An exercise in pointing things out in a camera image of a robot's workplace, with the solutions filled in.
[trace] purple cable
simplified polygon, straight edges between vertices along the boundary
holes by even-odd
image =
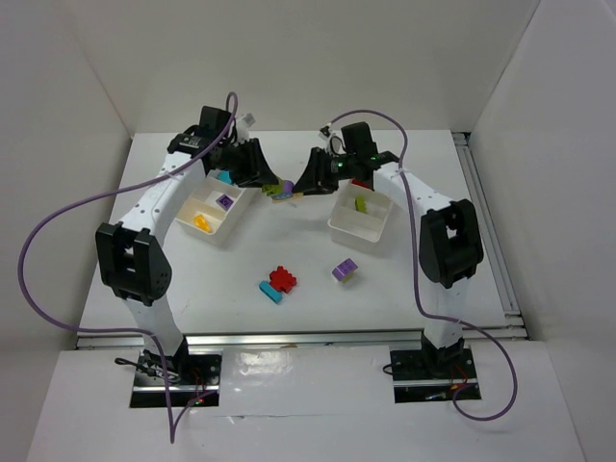
[[[490,333],[486,332],[481,327],[471,324],[470,322],[462,321],[457,318],[452,318],[449,316],[431,315],[430,313],[427,313],[425,311],[424,306],[422,305],[422,300],[420,298],[419,255],[417,251],[417,225],[415,224],[415,212],[413,210],[413,197],[411,195],[411,188],[409,187],[408,180],[406,179],[406,173],[404,173],[404,169],[403,169],[404,155],[406,154],[406,148],[408,147],[408,137],[406,136],[406,132],[404,131],[404,128],[402,127],[402,125],[400,125],[397,121],[395,121],[388,115],[385,115],[379,111],[374,111],[372,109],[358,109],[355,111],[349,111],[347,113],[338,115],[337,117],[333,118],[330,123],[333,125],[335,122],[337,122],[341,118],[344,118],[346,116],[351,116],[353,114],[372,114],[375,116],[382,117],[386,120],[389,120],[394,125],[396,125],[396,127],[401,132],[402,137],[404,138],[404,145],[402,146],[402,151],[400,152],[400,160],[398,162],[398,168],[400,170],[400,177],[402,178],[402,184],[404,185],[404,191],[406,192],[406,201],[408,202],[408,212],[409,212],[409,218],[411,221],[411,246],[412,246],[412,253],[413,253],[413,257],[412,257],[412,260],[413,260],[413,290],[415,293],[415,303],[417,304],[417,309],[419,310],[420,314],[424,316],[425,318],[428,318],[429,320],[457,322],[472,330],[476,330],[481,335],[483,335],[485,338],[491,340],[494,343],[494,345],[496,345],[500,349],[500,351],[504,355],[504,359],[507,361],[507,364],[509,365],[509,369],[511,370],[511,377],[513,379],[513,392],[511,393],[511,399],[500,412],[492,416],[488,416],[488,417],[478,417],[478,416],[473,416],[469,414],[468,412],[464,411],[463,409],[461,409],[457,402],[458,395],[460,394],[460,392],[462,392],[466,388],[472,386],[472,384],[466,385],[465,387],[458,388],[453,393],[453,396],[451,398],[451,402],[453,403],[453,406],[455,407],[455,409],[467,419],[471,419],[472,421],[478,421],[478,422],[495,421],[496,419],[499,419],[500,417],[504,416],[507,412],[509,412],[509,410],[513,407],[513,404],[516,402],[516,398],[518,397],[518,374],[516,373],[516,368],[513,365],[513,361],[511,361],[511,357],[509,356],[509,353],[507,353],[507,350],[504,349],[504,346],[502,346],[502,343],[499,342],[495,337],[493,337]]]
[[[65,207],[63,207],[62,209],[57,210],[53,214],[51,214],[48,217],[44,218],[39,224],[37,224],[35,226],[35,228],[32,230],[32,232],[28,235],[28,237],[26,238],[25,243],[21,247],[21,252],[19,252],[19,260],[18,260],[18,263],[17,263],[17,279],[19,281],[19,288],[21,289],[21,292],[23,293],[23,296],[25,297],[25,299],[28,302],[28,304],[32,307],[32,309],[35,310],[35,312],[39,316],[41,316],[44,320],[46,320],[47,322],[55,325],[56,327],[60,327],[61,329],[68,330],[68,331],[71,331],[71,332],[83,332],[83,333],[86,333],[86,334],[117,334],[117,333],[120,333],[120,334],[142,334],[142,335],[147,335],[147,336],[149,336],[152,339],[152,341],[154,342],[154,345],[156,345],[156,348],[159,351],[160,357],[162,358],[161,362],[162,362],[162,366],[163,366],[163,380],[165,382],[165,403],[167,405],[167,416],[168,416],[168,420],[169,420],[169,439],[170,439],[172,444],[175,442],[175,431],[177,429],[177,425],[180,422],[180,418],[184,415],[184,413],[198,399],[206,397],[206,396],[210,395],[213,392],[205,392],[205,393],[199,395],[198,397],[191,399],[186,404],[184,409],[182,409],[180,414],[177,416],[177,419],[174,421],[173,420],[173,410],[171,408],[171,394],[170,394],[170,391],[169,391],[169,376],[168,376],[167,359],[165,357],[165,352],[163,351],[163,347],[161,346],[161,343],[156,338],[156,336],[152,332],[150,332],[149,330],[139,329],[137,327],[118,327],[118,328],[96,328],[96,329],[92,329],[92,328],[87,328],[87,327],[81,327],[79,325],[71,325],[71,324],[67,324],[67,323],[62,322],[62,321],[55,320],[54,318],[49,316],[47,313],[45,313],[43,311],[43,309],[40,308],[40,306],[32,298],[32,295],[30,294],[30,291],[28,290],[28,286],[26,285],[26,280],[25,280],[25,276],[24,276],[24,264],[25,264],[25,260],[26,260],[26,255],[28,254],[28,249],[30,248],[30,245],[32,244],[32,241],[34,240],[35,236],[52,219],[54,219],[56,217],[59,217],[60,215],[66,213],[66,212],[68,212],[70,210],[76,209],[77,207],[81,207],[82,205],[86,205],[86,204],[89,204],[91,202],[94,202],[95,200],[103,199],[105,197],[111,197],[111,196],[118,195],[118,194],[128,193],[130,191],[140,190],[141,188],[145,188],[145,187],[148,187],[148,186],[156,185],[157,183],[161,183],[163,181],[168,180],[169,176],[174,176],[174,175],[180,173],[181,171],[187,169],[188,167],[190,167],[194,163],[199,162],[201,160],[201,158],[204,157],[205,155],[207,155],[212,149],[214,149],[218,145],[218,143],[222,140],[222,138],[224,138],[224,136],[229,132],[229,128],[231,127],[231,124],[233,123],[233,120],[235,119],[236,112],[238,111],[238,95],[235,92],[233,92],[233,91],[229,92],[229,94],[227,95],[227,99],[226,99],[227,110],[229,109],[229,103],[230,103],[231,99],[234,100],[235,104],[234,104],[234,107],[233,107],[233,111],[231,112],[231,117],[229,118],[229,121],[226,123],[226,125],[224,126],[224,128],[222,129],[220,134],[207,147],[205,147],[205,149],[203,149],[199,154],[197,154],[195,157],[190,159],[188,162],[186,162],[182,166],[176,168],[175,170],[170,171],[167,175],[162,175],[162,176],[159,176],[157,178],[153,178],[151,180],[144,181],[142,183],[139,183],[138,185],[127,186],[125,188],[120,188],[118,190],[109,191],[109,192],[103,192],[101,194],[93,195],[92,197],[87,197],[85,199],[79,200],[79,201],[74,202],[72,204],[68,204]]]

